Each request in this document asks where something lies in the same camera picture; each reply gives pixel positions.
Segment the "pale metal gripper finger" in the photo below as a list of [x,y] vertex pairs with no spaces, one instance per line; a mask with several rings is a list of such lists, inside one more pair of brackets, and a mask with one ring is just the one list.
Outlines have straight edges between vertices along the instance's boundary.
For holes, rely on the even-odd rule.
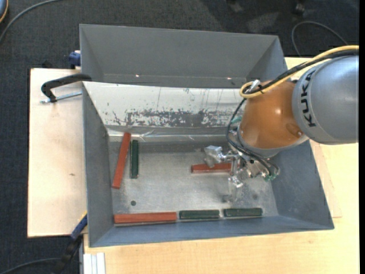
[[212,168],[215,164],[222,163],[227,159],[227,156],[223,153],[221,146],[209,145],[204,148],[205,163],[208,167]]
[[228,178],[228,201],[234,202],[237,200],[240,189],[243,186],[243,182],[239,180],[236,176],[231,176]]

